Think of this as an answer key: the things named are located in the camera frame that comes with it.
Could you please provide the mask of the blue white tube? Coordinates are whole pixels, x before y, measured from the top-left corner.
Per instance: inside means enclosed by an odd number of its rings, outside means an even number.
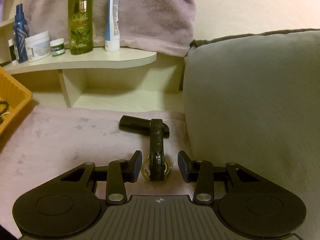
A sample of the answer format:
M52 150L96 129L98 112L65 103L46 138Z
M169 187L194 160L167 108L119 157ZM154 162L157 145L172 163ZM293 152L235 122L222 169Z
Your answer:
M120 49L119 30L119 0L107 0L107 22L105 31L105 51L112 52Z

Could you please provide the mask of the grey cushion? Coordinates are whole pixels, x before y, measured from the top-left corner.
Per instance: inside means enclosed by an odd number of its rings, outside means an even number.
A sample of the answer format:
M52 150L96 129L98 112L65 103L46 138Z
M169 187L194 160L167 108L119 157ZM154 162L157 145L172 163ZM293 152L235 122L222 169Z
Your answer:
M319 30L196 40L185 58L191 152L236 162L302 198L319 239Z

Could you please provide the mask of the cream corner shelf unit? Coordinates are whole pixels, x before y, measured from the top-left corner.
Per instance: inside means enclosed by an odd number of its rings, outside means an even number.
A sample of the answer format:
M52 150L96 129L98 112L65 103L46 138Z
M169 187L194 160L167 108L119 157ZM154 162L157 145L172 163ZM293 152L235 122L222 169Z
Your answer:
M3 1L1 61L5 70L46 106L116 111L182 111L183 59L149 51L103 48L12 64L8 40L22 0Z

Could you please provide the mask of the green olive spray bottle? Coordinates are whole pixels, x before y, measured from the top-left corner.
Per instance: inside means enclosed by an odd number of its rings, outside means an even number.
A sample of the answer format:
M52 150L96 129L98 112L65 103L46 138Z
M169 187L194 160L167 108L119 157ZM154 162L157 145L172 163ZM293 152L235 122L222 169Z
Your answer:
M93 0L68 0L68 34L72 55L93 50Z

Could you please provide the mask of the black strap wristwatch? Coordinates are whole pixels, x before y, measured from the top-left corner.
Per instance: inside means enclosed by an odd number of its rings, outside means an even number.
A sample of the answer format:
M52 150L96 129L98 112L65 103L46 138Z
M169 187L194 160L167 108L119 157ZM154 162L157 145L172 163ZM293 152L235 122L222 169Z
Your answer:
M171 166L165 160L163 140L170 137L170 129L162 119L151 119L149 134L150 152L141 172L148 181L165 181Z

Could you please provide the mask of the blue spray bottle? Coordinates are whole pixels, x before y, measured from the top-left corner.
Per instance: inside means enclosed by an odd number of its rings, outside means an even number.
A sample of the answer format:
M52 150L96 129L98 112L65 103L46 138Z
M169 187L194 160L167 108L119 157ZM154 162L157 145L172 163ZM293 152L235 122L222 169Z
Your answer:
M16 5L15 21L13 25L14 44L17 49L18 63L24 63L28 60L25 48L25 39L29 37L28 23L24 16L23 4Z

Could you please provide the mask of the small green white jar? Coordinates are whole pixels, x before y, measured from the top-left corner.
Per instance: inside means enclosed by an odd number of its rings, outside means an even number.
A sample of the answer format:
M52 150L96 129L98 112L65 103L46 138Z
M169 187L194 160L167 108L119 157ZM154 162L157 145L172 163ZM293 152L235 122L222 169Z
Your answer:
M53 57L63 55L65 53L64 38L50 41L50 49Z

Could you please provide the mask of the yellow plastic tray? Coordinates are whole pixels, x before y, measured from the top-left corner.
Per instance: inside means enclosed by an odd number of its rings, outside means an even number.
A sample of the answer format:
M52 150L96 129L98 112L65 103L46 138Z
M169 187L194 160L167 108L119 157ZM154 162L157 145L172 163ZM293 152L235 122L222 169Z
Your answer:
M24 85L19 83L8 72L1 67L1 101L6 101L9 105L1 123L1 134L12 122L15 116L31 101L33 95Z

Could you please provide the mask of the white cream jar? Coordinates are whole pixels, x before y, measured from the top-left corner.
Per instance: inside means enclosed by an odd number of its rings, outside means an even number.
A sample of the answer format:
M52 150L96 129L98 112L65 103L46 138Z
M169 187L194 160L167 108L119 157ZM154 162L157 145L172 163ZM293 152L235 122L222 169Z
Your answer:
M49 31L25 39L25 48L29 62L38 61L51 54Z

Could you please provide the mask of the pink hanging towel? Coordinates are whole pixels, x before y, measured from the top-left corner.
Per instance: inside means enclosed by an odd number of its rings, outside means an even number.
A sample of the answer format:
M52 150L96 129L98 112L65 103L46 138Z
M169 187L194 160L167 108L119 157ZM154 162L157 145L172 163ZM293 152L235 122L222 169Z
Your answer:
M30 35L48 31L69 42L68 0L22 0ZM195 0L119 0L120 45L170 56L187 55Z

